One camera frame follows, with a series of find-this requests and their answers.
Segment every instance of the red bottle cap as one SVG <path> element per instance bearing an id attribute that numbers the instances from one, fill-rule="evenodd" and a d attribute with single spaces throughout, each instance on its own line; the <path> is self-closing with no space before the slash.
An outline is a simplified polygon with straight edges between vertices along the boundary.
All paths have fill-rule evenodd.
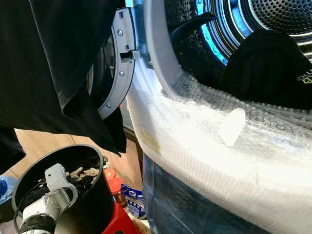
<path id="1" fill-rule="evenodd" d="M 113 194 L 118 194 L 121 192 L 121 185 L 123 184 L 122 178 L 115 177 L 108 181 L 109 188 Z"/>
<path id="2" fill-rule="evenodd" d="M 116 171 L 113 168 L 107 168 L 104 170 L 107 181 L 114 179 L 116 177 Z"/>

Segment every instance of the black bucket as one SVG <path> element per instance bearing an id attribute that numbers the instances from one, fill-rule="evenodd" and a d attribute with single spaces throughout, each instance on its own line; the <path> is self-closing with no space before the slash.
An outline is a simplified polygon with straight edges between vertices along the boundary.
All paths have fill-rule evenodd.
<path id="1" fill-rule="evenodd" d="M 79 167 L 99 169 L 96 181 L 78 201 L 60 217 L 57 234 L 100 234 L 108 226 L 114 209 L 114 200 L 103 174 L 103 157 L 89 145 L 72 145 L 53 151 L 29 168 L 20 178 L 12 196 L 13 209 L 22 197 L 44 177 L 44 171 L 60 163 L 67 172 Z"/>

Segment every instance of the white tag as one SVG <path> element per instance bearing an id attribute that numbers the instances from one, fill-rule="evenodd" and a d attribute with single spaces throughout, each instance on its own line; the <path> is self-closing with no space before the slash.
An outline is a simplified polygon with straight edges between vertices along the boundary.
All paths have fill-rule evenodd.
<path id="1" fill-rule="evenodd" d="M 234 146 L 238 136 L 245 127 L 246 113 L 242 108 L 231 111 L 221 124 L 218 134 L 227 146 Z"/>

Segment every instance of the red stool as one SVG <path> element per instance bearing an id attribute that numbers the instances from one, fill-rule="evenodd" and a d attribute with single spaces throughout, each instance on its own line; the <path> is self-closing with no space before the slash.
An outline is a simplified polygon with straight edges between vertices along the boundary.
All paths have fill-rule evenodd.
<path id="1" fill-rule="evenodd" d="M 102 234 L 141 234 L 124 209 L 115 202 L 111 222 Z"/>

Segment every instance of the wooden floor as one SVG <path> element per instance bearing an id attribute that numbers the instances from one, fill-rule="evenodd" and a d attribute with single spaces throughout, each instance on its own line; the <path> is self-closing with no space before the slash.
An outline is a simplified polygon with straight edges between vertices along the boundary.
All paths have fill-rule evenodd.
<path id="1" fill-rule="evenodd" d="M 32 164 L 58 148 L 74 144 L 88 144 L 95 146 L 104 156 L 108 157 L 109 167 L 116 170 L 117 174 L 123 178 L 124 183 L 138 190 L 143 188 L 137 147 L 130 140 L 127 140 L 127 153 L 122 154 L 120 158 L 114 153 L 98 147 L 91 139 L 84 136 L 51 134 L 20 129 L 16 129 L 16 134 L 26 152 L 26 157 L 8 170 L 5 173 L 7 176 L 21 177 Z"/>

